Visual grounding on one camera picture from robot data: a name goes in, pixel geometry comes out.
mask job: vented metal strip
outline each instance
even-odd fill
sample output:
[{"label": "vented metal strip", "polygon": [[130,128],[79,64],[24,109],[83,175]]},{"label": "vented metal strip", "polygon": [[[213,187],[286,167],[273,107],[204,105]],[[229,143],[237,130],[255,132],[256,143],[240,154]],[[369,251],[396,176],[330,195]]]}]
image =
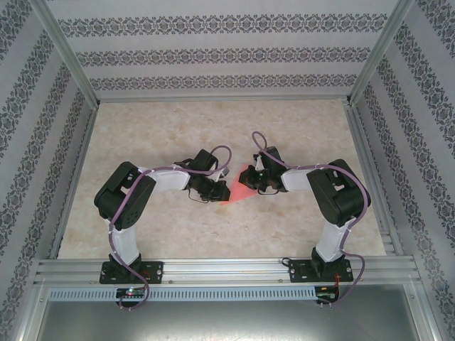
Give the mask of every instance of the vented metal strip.
[{"label": "vented metal strip", "polygon": [[[51,302],[112,302],[116,288],[54,288]],[[125,298],[124,301],[140,301]],[[148,301],[291,301],[316,300],[313,286],[251,288],[152,288]]]}]

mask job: black mounting plate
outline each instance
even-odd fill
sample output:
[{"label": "black mounting plate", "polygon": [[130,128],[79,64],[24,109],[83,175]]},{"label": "black mounting plate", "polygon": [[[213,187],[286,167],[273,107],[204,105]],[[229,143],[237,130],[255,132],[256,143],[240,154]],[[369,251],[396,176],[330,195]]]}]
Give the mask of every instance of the black mounting plate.
[{"label": "black mounting plate", "polygon": [[324,274],[322,277],[318,277],[311,266],[310,259],[292,259],[287,266],[289,267],[291,283],[335,282],[337,273],[340,282],[352,282],[354,280],[352,268],[347,259],[342,260],[336,270]]},{"label": "black mounting plate", "polygon": [[[161,284],[163,278],[162,261],[141,261],[138,273],[145,277],[149,284]],[[134,276],[131,280],[131,274],[120,273],[118,268],[111,262],[105,261],[101,267],[100,283],[101,284],[142,284],[142,281]]]}]

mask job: patterned wallpaper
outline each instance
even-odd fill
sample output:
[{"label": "patterned wallpaper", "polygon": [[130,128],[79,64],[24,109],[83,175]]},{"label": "patterned wallpaper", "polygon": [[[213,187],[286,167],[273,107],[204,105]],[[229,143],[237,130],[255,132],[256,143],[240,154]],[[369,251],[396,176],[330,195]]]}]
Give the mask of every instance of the patterned wallpaper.
[{"label": "patterned wallpaper", "polygon": [[347,95],[397,0],[54,0],[101,99]]},{"label": "patterned wallpaper", "polygon": [[358,103],[401,242],[455,339],[455,1],[416,1]]},{"label": "patterned wallpaper", "polygon": [[0,4],[0,340],[48,258],[92,115],[26,0]]}]

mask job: beige marble surface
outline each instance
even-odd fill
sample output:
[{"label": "beige marble surface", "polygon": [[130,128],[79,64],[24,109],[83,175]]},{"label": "beige marble surface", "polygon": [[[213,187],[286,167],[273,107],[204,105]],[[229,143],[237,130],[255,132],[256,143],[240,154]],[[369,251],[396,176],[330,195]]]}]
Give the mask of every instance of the beige marble surface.
[{"label": "beige marble surface", "polygon": [[[344,158],[363,180],[343,107],[336,100],[101,104],[60,249],[61,259],[107,258],[107,228],[93,205],[122,161],[167,166],[218,144],[232,148],[228,185],[266,135],[292,165]],[[227,153],[217,152],[220,162]],[[311,192],[200,204],[186,191],[151,196],[138,222],[144,258],[309,256],[323,217]],[[349,252],[384,255],[373,209],[349,236]]]}]

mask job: marble floor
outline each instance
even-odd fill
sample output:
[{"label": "marble floor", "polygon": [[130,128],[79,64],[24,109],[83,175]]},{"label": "marble floor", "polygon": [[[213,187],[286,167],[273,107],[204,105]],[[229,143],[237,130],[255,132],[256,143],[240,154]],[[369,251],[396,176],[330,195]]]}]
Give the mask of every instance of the marble floor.
[{"label": "marble floor", "polygon": [[[338,100],[101,104],[80,176],[60,259],[103,259],[107,228],[93,199],[123,161],[167,166],[227,144],[233,152],[228,185],[252,163],[259,130],[291,165],[343,158],[363,181],[346,116]],[[216,152],[222,163],[227,156]],[[151,196],[138,221],[144,258],[310,256],[324,219],[311,192],[250,197],[229,205],[202,204],[187,191]],[[385,255],[373,209],[355,226],[346,250]]]}]

